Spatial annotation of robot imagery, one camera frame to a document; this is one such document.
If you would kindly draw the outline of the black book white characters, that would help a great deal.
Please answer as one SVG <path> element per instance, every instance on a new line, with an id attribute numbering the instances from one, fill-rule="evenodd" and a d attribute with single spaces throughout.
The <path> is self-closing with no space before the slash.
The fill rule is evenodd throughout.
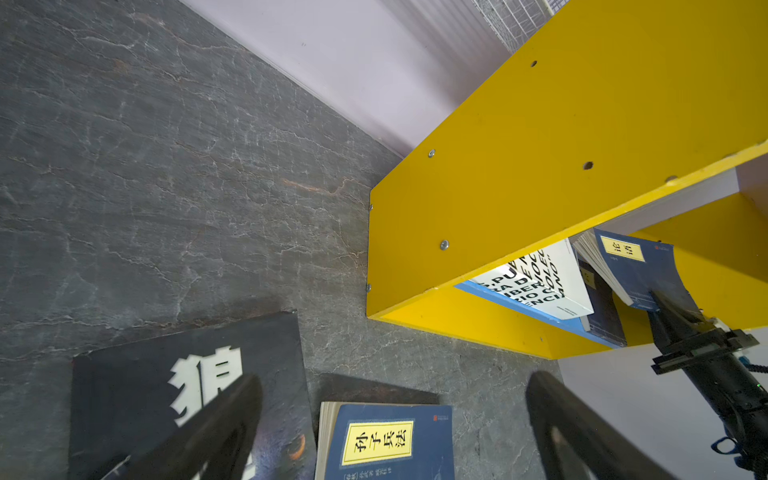
<path id="1" fill-rule="evenodd" d="M 68 478 L 99 479 L 156 448 L 243 375 L 263 400 L 246 479 L 311 479 L 316 464 L 298 317 L 241 320 L 73 359 Z"/>

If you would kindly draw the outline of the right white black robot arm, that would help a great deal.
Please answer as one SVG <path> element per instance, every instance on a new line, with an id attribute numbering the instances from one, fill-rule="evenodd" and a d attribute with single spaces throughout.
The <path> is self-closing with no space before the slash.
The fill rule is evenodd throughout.
<path id="1" fill-rule="evenodd" d="M 724 426 L 727 453 L 734 463 L 767 477 L 767 390 L 736 353 L 756 346 L 754 336 L 724 330 L 702 314 L 687 311 L 662 293 L 651 293 L 656 309 L 648 313 L 653 342 L 660 355 L 657 375 L 681 370 L 704 397 Z"/>

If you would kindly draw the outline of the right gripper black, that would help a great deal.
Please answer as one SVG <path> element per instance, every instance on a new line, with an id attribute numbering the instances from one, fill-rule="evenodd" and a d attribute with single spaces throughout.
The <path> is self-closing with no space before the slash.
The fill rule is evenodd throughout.
<path id="1" fill-rule="evenodd" d="M 657 309 L 649 312 L 654 345 L 662 353 L 653 359 L 657 375 L 706 363 L 759 344 L 751 334 L 742 330 L 725 331 L 680 308 L 665 294 L 650 292 Z"/>

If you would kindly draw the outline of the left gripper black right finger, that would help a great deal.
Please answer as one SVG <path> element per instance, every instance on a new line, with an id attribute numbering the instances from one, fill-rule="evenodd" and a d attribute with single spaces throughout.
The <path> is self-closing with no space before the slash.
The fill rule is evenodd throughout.
<path id="1" fill-rule="evenodd" d="M 548 479 L 671 479 L 554 375 L 531 374 L 530 424 Z"/>

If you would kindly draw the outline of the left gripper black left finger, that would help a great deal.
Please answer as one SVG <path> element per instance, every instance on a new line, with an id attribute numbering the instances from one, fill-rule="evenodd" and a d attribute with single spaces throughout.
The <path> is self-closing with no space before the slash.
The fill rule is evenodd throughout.
<path id="1" fill-rule="evenodd" d="M 117 441 L 113 425 L 128 430 L 123 446 L 136 438 L 148 419 L 138 416 L 139 409 L 154 407 L 168 400 L 170 388 L 163 387 L 160 376 L 152 374 L 141 380 L 131 374 L 109 379 L 95 375 L 89 379 L 89 407 L 96 412 L 89 421 L 89 451 L 104 453 Z M 170 431 L 170 417 L 150 414 L 158 420 L 158 429 L 166 439 L 137 458 L 106 460 L 97 469 L 106 479 L 239 479 L 251 453 L 262 407 L 259 378 L 246 374 L 236 379 L 183 426 Z"/>

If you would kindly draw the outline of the navy Yijing book yellow label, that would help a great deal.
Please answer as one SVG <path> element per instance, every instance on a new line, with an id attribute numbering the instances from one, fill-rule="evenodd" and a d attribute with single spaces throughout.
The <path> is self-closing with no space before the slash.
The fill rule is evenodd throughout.
<path id="1" fill-rule="evenodd" d="M 594 312 L 581 317 L 584 330 L 616 348 L 627 346 L 623 326 L 613 300 L 611 287 L 584 260 L 578 264 Z"/>

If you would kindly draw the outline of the white Spanish text book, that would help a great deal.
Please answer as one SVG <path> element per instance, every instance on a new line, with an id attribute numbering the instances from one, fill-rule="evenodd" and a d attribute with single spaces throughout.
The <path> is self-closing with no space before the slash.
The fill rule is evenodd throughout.
<path id="1" fill-rule="evenodd" d="M 466 284 L 508 309 L 555 322 L 594 312 L 576 254 L 567 240 L 505 263 Z"/>

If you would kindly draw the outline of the blue Lunyu book yellow label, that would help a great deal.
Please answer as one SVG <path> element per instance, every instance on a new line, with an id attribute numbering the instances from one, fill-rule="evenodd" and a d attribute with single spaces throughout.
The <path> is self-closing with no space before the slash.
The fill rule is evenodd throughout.
<path id="1" fill-rule="evenodd" d="M 683 310 L 700 312 L 679 275 L 672 245 L 596 228 L 570 242 L 627 306 L 657 311 L 654 297 L 660 295 Z"/>

